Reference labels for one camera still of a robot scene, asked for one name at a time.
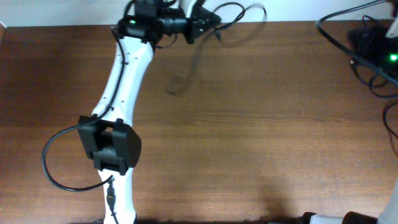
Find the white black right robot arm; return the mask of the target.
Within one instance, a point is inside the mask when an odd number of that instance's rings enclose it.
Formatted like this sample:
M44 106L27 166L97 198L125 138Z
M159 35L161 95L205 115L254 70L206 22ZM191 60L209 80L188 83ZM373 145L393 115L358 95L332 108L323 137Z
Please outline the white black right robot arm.
M315 194L321 218L354 211L375 215L379 223L397 222L397 48L384 45L396 33L364 26L346 46L322 26L367 7L376 16L377 6L377 1L328 1L315 23L325 45L339 50L324 53L303 86L316 117L315 142L327 146L326 175Z

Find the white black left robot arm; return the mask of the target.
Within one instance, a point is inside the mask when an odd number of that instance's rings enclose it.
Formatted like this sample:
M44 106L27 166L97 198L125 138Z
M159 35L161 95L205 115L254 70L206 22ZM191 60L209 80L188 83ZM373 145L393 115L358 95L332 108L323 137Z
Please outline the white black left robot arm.
M188 44L215 28L221 17L203 1L130 1L112 30L116 54L108 82L91 116L81 116L78 134L85 154L102 180L103 223L135 223L132 173L142 141L133 130L133 113L144 74L163 35L182 34Z

